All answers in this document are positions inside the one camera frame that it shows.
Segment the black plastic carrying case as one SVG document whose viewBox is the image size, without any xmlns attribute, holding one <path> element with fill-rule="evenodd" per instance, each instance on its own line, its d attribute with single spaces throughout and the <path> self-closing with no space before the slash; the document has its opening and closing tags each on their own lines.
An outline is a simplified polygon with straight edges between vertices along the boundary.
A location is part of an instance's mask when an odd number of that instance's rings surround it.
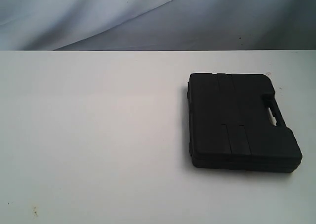
<svg viewBox="0 0 316 224">
<path fill-rule="evenodd" d="M 192 73 L 189 154 L 197 168 L 291 173 L 303 155 L 263 74 Z"/>
</svg>

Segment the grey fabric backdrop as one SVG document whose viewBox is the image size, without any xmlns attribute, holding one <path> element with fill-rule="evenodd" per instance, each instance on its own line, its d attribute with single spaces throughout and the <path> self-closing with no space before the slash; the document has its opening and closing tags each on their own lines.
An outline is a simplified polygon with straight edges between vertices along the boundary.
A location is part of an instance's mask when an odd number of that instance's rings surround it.
<svg viewBox="0 0 316 224">
<path fill-rule="evenodd" d="M 0 0 L 1 50 L 315 47 L 316 0 Z"/>
</svg>

